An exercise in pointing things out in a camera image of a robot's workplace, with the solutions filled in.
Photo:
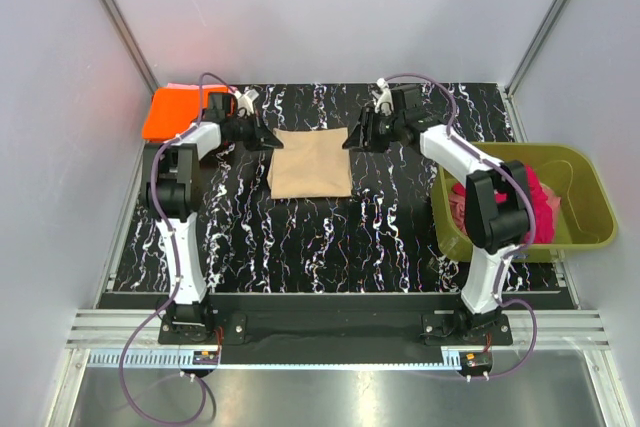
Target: metal floor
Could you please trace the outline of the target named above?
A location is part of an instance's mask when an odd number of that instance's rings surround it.
[[[516,360],[496,352],[494,371]],[[167,369],[128,370],[132,395],[148,413],[178,421],[199,406],[200,389]],[[604,426],[580,352],[536,352],[507,380],[467,384],[443,372],[323,372],[220,370],[207,383],[217,402],[199,422],[216,426]],[[70,425],[151,425],[129,407],[116,369],[88,368]]]

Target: purple cable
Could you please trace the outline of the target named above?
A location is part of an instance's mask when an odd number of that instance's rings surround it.
[[[172,234],[171,235],[171,248],[173,250],[173,256],[174,256],[175,261],[176,261],[176,286],[174,287],[173,291],[169,295],[169,298],[164,302],[164,304],[162,304],[160,307],[158,307],[152,314],[149,315],[149,317],[147,317],[145,320],[143,320],[142,323],[138,327],[136,327],[136,329],[133,331],[133,333],[131,334],[129,339],[125,342],[124,347],[122,349],[122,354],[120,354],[120,362],[118,363],[118,378],[120,380],[120,387],[122,388],[122,393],[124,394],[125,399],[127,399],[127,403],[131,406],[131,408],[134,410],[134,412],[136,414],[138,414],[140,417],[142,417],[143,419],[148,420],[150,422],[154,422],[154,423],[156,423],[158,425],[169,425],[169,426],[189,425],[189,424],[193,423],[198,417],[200,417],[200,415],[202,414],[202,411],[204,410],[204,406],[206,404],[206,401],[207,401],[207,387],[208,387],[207,384],[205,384],[205,382],[202,379],[200,379],[199,377],[194,377],[198,381],[198,384],[200,385],[200,388],[202,389],[202,402],[200,403],[200,408],[198,408],[198,411],[193,416],[189,417],[187,420],[182,420],[182,421],[179,421],[179,422],[164,421],[162,419],[157,419],[157,418],[147,414],[145,411],[143,411],[138,406],[138,404],[136,404],[135,399],[131,396],[131,394],[129,392],[129,389],[127,388],[127,384],[126,384],[125,378],[124,378],[124,359],[125,359],[125,356],[127,354],[127,351],[131,347],[131,344],[135,340],[136,336],[142,331],[142,329],[144,329],[144,327],[149,322],[151,322],[156,317],[156,315],[158,315],[160,312],[165,310],[171,304],[171,302],[173,302],[175,300],[176,296],[178,295],[178,291],[180,290],[180,280],[181,280],[180,277],[181,277],[181,274],[182,274],[182,270],[181,270],[181,267],[180,267],[180,256],[178,255],[178,243],[176,241],[175,235],[173,235],[173,233],[174,233],[173,226],[171,225],[171,222],[169,221],[169,218],[167,217],[167,214],[164,212],[164,210],[162,210],[162,206],[160,205],[160,201],[158,200],[158,188],[157,188],[158,187],[158,185],[157,185],[157,181],[158,181],[158,165],[160,163],[160,159],[162,158],[162,154],[164,153],[165,150],[167,150],[173,144],[179,142],[183,137],[187,137],[190,134],[192,134],[198,128],[198,126],[200,125],[200,122],[202,121],[202,111],[204,109],[203,82],[204,82],[204,78],[206,76],[213,77],[218,82],[221,82],[222,84],[224,84],[229,90],[231,90],[231,87],[224,80],[222,80],[220,77],[218,77],[217,75],[214,75],[214,74],[212,74],[210,72],[205,72],[202,75],[200,75],[200,77],[198,78],[198,89],[200,91],[200,108],[199,108],[199,111],[198,111],[198,118],[196,120],[195,125],[192,125],[186,131],[184,131],[182,134],[177,135],[173,139],[169,139],[166,142],[164,142],[160,146],[158,151],[156,152],[156,155],[153,157],[153,163],[151,164],[151,189],[150,189],[151,190],[151,200],[153,201],[153,206],[155,207],[156,212],[158,212],[158,215],[160,216],[160,219],[167,226],[167,231],[170,234]]]
[[[504,309],[504,308],[507,308],[507,307],[509,307],[509,306],[511,306],[513,304],[522,305],[524,308],[526,308],[529,311],[529,314],[531,314],[531,322],[533,323],[533,333],[532,333],[533,335],[532,335],[532,339],[531,339],[531,345],[529,346],[529,350],[527,350],[527,352],[525,353],[524,357],[522,357],[520,362],[518,362],[516,365],[511,367],[509,370],[507,370],[505,372],[501,372],[499,374],[495,374],[495,375],[492,376],[494,378],[505,377],[505,376],[507,376],[509,374],[512,374],[513,372],[516,372],[517,370],[519,370],[525,364],[525,362],[529,359],[531,353],[533,352],[533,349],[535,348],[536,339],[537,339],[537,336],[538,336],[538,322],[537,322],[537,319],[536,319],[536,314],[533,311],[533,308],[531,307],[531,305],[529,305],[528,302],[525,302],[522,299],[511,299],[511,300],[509,300],[507,302],[502,302],[502,292],[500,291],[500,287],[501,287],[500,286],[500,279],[502,279],[502,274],[504,273],[504,269],[506,268],[507,259],[509,259],[513,255],[515,255],[516,253],[527,249],[533,243],[533,239],[535,238],[535,235],[536,235],[536,218],[535,218],[535,213],[533,211],[533,206],[531,205],[531,202],[529,201],[529,197],[527,196],[525,191],[522,189],[522,187],[520,187],[520,185],[515,181],[515,179],[513,177],[511,177],[502,167],[500,167],[499,165],[491,162],[490,160],[487,160],[487,159],[483,158],[478,152],[476,152],[476,150],[474,150],[466,142],[463,142],[460,138],[458,138],[457,135],[452,135],[452,134],[455,134],[455,132],[453,131],[453,123],[455,122],[455,119],[458,116],[458,104],[456,104],[456,99],[451,94],[449,89],[447,89],[444,85],[442,85],[441,83],[435,81],[431,77],[427,77],[426,75],[422,75],[422,74],[414,74],[414,73],[395,74],[395,75],[391,75],[389,77],[385,77],[385,80],[387,82],[389,82],[390,80],[395,80],[395,79],[398,79],[400,77],[415,77],[417,79],[424,80],[426,82],[429,82],[429,83],[435,85],[436,87],[438,87],[442,91],[443,94],[445,94],[445,96],[449,99],[449,104],[451,105],[451,116],[449,117],[449,121],[447,122],[447,136],[453,142],[455,142],[459,147],[464,149],[466,152],[471,154],[473,157],[475,157],[477,160],[479,160],[483,164],[485,164],[485,165],[491,167],[492,169],[494,169],[507,182],[509,182],[509,184],[511,184],[511,186],[515,189],[515,191],[518,194],[518,196],[522,199],[522,201],[524,203],[524,206],[525,206],[525,209],[527,211],[527,215],[529,216],[529,238],[527,239],[527,241],[524,244],[514,248],[513,250],[510,250],[509,252],[506,252],[502,256],[502,258],[500,259],[500,266],[498,267],[498,273],[496,275],[496,278],[494,279],[493,288],[492,288],[492,290],[493,290],[492,294],[493,294],[494,298],[496,299],[496,302],[498,303],[498,305],[500,307],[502,307]]]

